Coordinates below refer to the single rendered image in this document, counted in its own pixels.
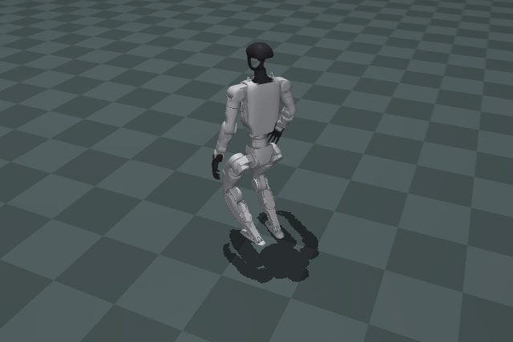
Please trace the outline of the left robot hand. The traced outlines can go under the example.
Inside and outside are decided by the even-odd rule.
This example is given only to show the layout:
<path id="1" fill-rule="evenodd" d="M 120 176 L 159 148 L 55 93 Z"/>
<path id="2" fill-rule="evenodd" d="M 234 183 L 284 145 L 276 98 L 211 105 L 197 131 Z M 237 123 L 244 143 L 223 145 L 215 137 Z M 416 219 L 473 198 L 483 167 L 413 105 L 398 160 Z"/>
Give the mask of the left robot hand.
<path id="1" fill-rule="evenodd" d="M 212 173 L 213 173 L 213 177 L 215 179 L 220 179 L 220 177 L 218 175 L 220 174 L 217 174 L 216 171 L 219 172 L 219 170 L 217 170 L 218 168 L 218 163 L 219 162 L 222 162 L 222 159 L 223 159 L 223 155 L 222 154 L 218 154 L 216 157 L 214 157 L 214 155 L 212 156 L 213 158 L 213 161 L 212 161 Z"/>

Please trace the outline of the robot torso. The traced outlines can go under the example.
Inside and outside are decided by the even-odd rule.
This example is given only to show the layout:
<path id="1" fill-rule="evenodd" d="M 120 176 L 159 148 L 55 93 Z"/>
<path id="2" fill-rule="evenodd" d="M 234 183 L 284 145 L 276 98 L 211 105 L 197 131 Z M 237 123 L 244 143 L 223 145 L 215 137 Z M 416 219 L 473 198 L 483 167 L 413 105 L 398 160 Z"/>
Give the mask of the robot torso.
<path id="1" fill-rule="evenodd" d="M 251 154 L 254 159 L 251 168 L 263 167 L 273 161 L 273 145 L 267 142 L 265 134 L 274 131 L 279 118 L 281 84 L 271 75 L 273 73 L 268 77 L 273 82 L 254 83 L 254 75 L 241 82 L 247 86 L 245 98 L 240 102 L 240 120 L 251 137 L 251 144 L 245 148 L 246 155 Z"/>

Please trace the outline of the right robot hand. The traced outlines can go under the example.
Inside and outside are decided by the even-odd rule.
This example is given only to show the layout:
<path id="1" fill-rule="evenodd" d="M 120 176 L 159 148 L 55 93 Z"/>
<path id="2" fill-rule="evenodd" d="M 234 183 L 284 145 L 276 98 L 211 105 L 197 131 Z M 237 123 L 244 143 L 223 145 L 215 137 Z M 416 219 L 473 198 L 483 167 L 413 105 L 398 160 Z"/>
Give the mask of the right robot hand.
<path id="1" fill-rule="evenodd" d="M 277 125 L 277 124 L 276 124 L 276 125 Z M 276 125 L 275 125 L 275 127 L 276 127 Z M 275 142 L 275 144 L 277 144 L 277 142 L 278 142 L 279 138 L 281 137 L 281 132 L 282 132 L 284 129 L 283 129 L 281 132 L 279 132 L 279 131 L 277 131 L 277 130 L 275 129 L 275 127 L 274 127 L 274 131 L 273 131 L 273 132 L 270 132 L 270 133 L 268 133 L 268 134 L 267 134 L 267 138 L 271 135 L 271 136 L 270 136 L 270 138 L 269 138 L 269 140 L 268 140 L 268 143 L 269 143 L 269 141 L 271 140 L 271 138 L 274 136 L 273 141 L 272 141 L 271 143 L 273 143 L 273 142 L 274 142 L 274 140 L 275 140 L 275 139 L 276 139 L 276 137 L 277 137 L 277 141 Z"/>

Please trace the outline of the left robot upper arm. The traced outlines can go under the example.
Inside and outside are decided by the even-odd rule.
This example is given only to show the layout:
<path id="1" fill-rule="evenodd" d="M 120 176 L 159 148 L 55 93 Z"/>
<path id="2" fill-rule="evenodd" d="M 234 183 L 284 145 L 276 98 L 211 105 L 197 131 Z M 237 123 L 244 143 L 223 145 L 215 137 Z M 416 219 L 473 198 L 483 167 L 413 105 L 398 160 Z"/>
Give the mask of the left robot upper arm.
<path id="1" fill-rule="evenodd" d="M 224 134 L 233 135 L 237 131 L 236 118 L 240 102 L 244 100 L 247 86 L 243 83 L 231 86 L 227 90 Z"/>

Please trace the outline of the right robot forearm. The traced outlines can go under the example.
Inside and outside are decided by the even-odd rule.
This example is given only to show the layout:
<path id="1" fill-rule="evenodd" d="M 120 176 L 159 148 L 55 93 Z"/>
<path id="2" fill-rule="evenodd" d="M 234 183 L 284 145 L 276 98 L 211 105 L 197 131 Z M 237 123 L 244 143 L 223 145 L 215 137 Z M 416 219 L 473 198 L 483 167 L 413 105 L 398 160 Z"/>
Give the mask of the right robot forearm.
<path id="1" fill-rule="evenodd" d="M 281 132 L 286 127 L 286 125 L 293 120 L 293 117 L 294 116 L 287 119 L 283 115 L 281 115 L 281 117 L 277 121 L 277 125 L 276 125 L 275 129 L 277 131 Z"/>

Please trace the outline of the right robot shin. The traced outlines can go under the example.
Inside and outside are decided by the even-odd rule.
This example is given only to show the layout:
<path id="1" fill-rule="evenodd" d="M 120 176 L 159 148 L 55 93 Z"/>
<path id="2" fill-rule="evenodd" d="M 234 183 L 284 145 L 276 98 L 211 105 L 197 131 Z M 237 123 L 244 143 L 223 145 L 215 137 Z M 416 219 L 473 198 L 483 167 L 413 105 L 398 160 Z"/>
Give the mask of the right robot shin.
<path id="1" fill-rule="evenodd" d="M 265 177 L 265 176 L 264 176 Z M 269 222 L 273 228 L 273 231 L 277 231 L 277 227 L 279 230 L 281 229 L 280 224 L 277 219 L 275 203 L 273 198 L 273 193 L 269 187 L 269 182 L 265 177 L 266 188 L 263 191 L 256 191 L 256 196 L 260 202 L 260 205 L 263 211 L 266 213 Z"/>

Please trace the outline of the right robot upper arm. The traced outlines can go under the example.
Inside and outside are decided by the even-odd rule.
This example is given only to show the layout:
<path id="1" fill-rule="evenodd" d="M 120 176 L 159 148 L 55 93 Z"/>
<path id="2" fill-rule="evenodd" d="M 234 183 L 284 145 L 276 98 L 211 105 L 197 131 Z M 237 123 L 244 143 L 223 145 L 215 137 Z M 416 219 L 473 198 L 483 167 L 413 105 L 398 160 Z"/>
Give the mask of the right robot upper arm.
<path id="1" fill-rule="evenodd" d="M 289 80 L 282 78 L 282 77 L 276 77 L 280 81 L 281 84 L 281 101 L 284 103 L 285 107 L 281 110 L 281 114 L 285 118 L 291 118 L 294 116 L 297 112 L 297 109 L 295 107 L 293 93 L 291 91 L 291 83 Z"/>

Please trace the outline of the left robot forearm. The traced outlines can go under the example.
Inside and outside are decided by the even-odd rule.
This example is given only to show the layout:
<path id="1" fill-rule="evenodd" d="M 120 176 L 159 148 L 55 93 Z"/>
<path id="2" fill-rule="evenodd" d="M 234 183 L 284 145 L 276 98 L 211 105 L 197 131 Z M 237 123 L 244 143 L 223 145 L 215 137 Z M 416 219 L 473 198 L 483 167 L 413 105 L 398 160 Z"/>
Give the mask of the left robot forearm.
<path id="1" fill-rule="evenodd" d="M 225 121 L 223 121 L 221 129 L 220 129 L 219 139 L 216 144 L 216 149 L 214 150 L 214 157 L 216 157 L 218 154 L 222 154 L 223 158 L 224 158 L 225 157 L 224 153 L 227 151 L 228 144 L 231 141 L 232 136 L 224 134 L 224 130 L 225 130 Z"/>

